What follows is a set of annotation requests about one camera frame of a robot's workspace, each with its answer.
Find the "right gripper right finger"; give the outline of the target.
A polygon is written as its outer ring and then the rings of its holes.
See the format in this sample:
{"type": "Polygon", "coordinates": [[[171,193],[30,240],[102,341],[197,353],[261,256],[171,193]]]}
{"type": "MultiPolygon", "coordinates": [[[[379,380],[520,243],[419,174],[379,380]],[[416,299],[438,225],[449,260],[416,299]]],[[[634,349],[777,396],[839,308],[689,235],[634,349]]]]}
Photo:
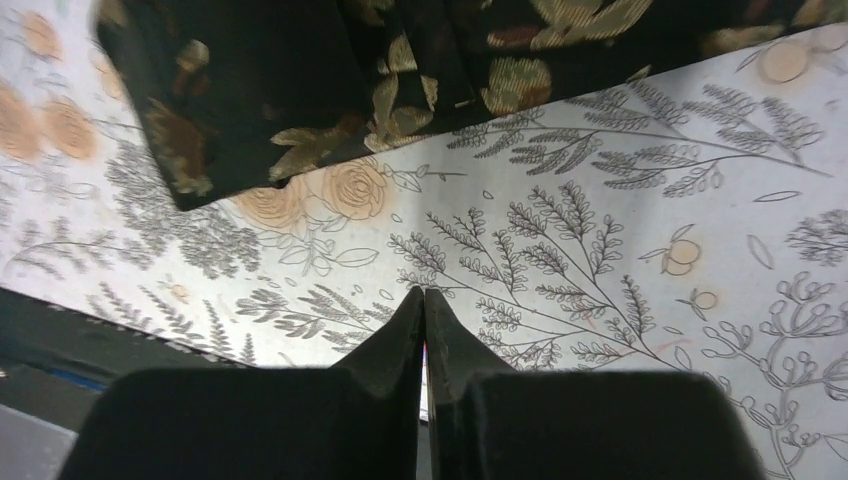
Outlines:
{"type": "Polygon", "coordinates": [[[437,479],[761,479],[718,385],[673,371],[521,372],[424,297],[437,479]]]}

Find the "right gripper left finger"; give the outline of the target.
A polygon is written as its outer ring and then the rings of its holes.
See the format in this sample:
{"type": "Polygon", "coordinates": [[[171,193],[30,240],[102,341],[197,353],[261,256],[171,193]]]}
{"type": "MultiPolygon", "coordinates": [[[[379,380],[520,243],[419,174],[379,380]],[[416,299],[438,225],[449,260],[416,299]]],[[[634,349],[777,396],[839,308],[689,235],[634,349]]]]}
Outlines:
{"type": "Polygon", "coordinates": [[[412,479],[424,294],[327,368],[158,368],[96,401],[63,479],[412,479]]]}

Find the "dark floral necktie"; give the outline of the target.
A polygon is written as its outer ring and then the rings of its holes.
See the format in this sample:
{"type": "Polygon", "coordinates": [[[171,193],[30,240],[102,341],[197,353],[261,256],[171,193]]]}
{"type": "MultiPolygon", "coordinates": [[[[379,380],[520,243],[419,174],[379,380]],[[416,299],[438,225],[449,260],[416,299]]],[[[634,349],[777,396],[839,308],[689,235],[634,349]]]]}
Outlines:
{"type": "Polygon", "coordinates": [[[97,38],[176,207],[847,17],[843,1],[100,1],[97,38]]]}

